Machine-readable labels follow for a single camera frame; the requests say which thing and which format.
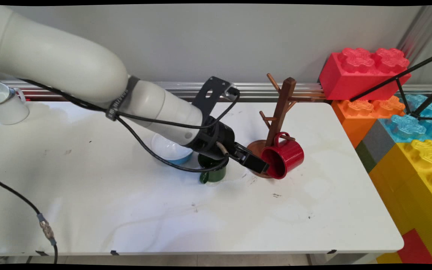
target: red toy brick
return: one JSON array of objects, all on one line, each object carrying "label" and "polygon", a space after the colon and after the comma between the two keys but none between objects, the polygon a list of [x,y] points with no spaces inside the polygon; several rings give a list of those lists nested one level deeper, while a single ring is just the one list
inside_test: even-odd
[{"label": "red toy brick", "polygon": [[[370,53],[363,48],[345,48],[341,53],[331,53],[319,75],[319,81],[328,100],[347,100],[406,70],[409,60],[398,49],[379,48]],[[401,77],[404,84],[411,77]],[[386,100],[398,91],[391,82],[360,100]]]},{"label": "red toy brick", "polygon": [[404,247],[397,253],[403,263],[432,264],[432,257],[416,229],[403,235]]}]

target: black metal stand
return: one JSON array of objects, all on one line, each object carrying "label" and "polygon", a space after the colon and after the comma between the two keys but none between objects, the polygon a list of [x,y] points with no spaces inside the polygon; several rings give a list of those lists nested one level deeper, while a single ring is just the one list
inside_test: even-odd
[{"label": "black metal stand", "polygon": [[416,69],[428,64],[432,62],[432,57],[424,60],[423,62],[414,65],[413,67],[410,67],[408,69],[406,69],[405,71],[401,72],[400,74],[389,78],[387,80],[385,80],[384,82],[381,82],[380,84],[376,85],[375,87],[372,87],[370,89],[368,89],[367,91],[362,92],[361,94],[358,94],[357,96],[353,97],[352,99],[350,99],[351,102],[355,101],[356,99],[360,99],[362,97],[364,97],[365,95],[376,91],[377,89],[379,89],[380,87],[385,86],[386,84],[389,84],[391,82],[396,81],[397,86],[399,88],[399,92],[401,93],[401,98],[403,99],[404,102],[404,106],[406,106],[406,114],[409,114],[415,118],[417,118],[418,120],[432,120],[432,117],[421,117],[420,114],[421,112],[432,102],[432,94],[418,107],[418,109],[416,109],[415,111],[411,111],[410,107],[408,106],[408,101],[406,100],[406,96],[404,94],[403,91],[403,87],[401,86],[401,82],[399,82],[399,78],[403,77],[404,75],[415,71]]}]

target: mug handle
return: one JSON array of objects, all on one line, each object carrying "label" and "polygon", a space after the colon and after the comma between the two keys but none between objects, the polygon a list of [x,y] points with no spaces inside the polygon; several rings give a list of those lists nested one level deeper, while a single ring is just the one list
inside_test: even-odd
[{"label": "mug handle", "polygon": [[16,92],[18,92],[18,94],[19,94],[19,98],[21,99],[21,101],[22,101],[23,103],[26,103],[26,97],[24,96],[23,91],[22,91],[21,89],[19,89],[19,88],[14,88],[14,90],[15,90]]},{"label": "mug handle", "polygon": [[201,173],[201,175],[199,176],[199,182],[200,183],[207,183],[209,180],[209,172],[205,171],[203,173]]},{"label": "mug handle", "polygon": [[279,147],[279,137],[281,137],[282,135],[286,135],[286,136],[290,136],[287,132],[278,132],[276,133],[275,137],[274,137],[274,145],[276,147]]}]

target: metal rail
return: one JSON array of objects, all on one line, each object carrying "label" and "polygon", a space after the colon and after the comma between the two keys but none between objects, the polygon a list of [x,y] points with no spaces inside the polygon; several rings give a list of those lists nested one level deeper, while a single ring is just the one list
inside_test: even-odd
[{"label": "metal rail", "polygon": [[[63,101],[64,98],[44,90],[41,87],[17,80],[0,80],[11,88],[20,88],[27,98],[35,101]],[[155,82],[175,96],[192,101],[197,92],[201,89],[204,82]],[[276,102],[278,92],[270,82],[236,82],[236,87],[241,92],[241,102]],[[405,84],[403,90],[406,94],[432,93],[432,84]],[[298,83],[293,93],[293,97],[313,99],[313,102],[324,102],[325,97],[320,84]]]}]

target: blue bowl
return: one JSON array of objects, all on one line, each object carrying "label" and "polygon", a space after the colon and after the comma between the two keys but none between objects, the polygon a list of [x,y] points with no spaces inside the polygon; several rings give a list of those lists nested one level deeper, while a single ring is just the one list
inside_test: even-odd
[{"label": "blue bowl", "polygon": [[193,153],[193,150],[190,148],[183,147],[159,134],[153,136],[151,140],[151,150],[156,155],[175,165],[186,163]]}]

